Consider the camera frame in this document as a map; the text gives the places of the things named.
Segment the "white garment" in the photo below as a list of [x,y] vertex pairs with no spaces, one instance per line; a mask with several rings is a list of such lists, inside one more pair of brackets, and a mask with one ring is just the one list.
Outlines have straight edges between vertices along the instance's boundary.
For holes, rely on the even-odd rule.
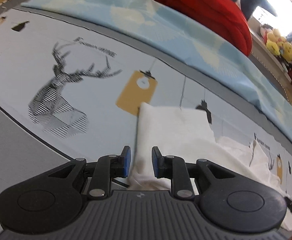
[[287,196],[279,178],[269,171],[268,158],[260,144],[256,140],[246,146],[228,137],[215,139],[205,111],[141,104],[136,153],[129,174],[130,190],[170,189],[170,180],[154,176],[151,159],[154,146],[162,155],[175,155],[187,163],[207,159]]

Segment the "printed deer bed sheet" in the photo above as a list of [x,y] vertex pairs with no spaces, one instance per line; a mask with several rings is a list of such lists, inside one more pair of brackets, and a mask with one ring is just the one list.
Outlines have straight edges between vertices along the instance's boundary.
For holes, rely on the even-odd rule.
[[292,231],[284,196],[207,159],[185,162],[194,200],[130,190],[129,176],[112,180],[109,197],[90,198],[88,163],[129,146],[133,166],[144,102],[205,111],[215,139],[256,140],[291,200],[292,142],[197,69],[27,1],[0,4],[0,109],[67,162],[0,194],[0,239],[283,239],[283,229]]

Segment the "yellow plush toy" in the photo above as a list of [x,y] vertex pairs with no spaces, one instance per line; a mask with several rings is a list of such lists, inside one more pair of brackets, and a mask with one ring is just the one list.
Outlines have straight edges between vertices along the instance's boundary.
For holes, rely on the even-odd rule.
[[264,24],[260,26],[260,35],[272,55],[292,64],[292,44],[280,34],[278,29]]

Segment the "red folded blanket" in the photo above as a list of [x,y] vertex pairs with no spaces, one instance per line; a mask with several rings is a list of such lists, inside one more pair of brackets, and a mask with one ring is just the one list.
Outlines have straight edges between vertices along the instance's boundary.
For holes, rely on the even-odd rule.
[[232,0],[155,0],[215,32],[244,55],[252,50],[252,38],[247,20]]

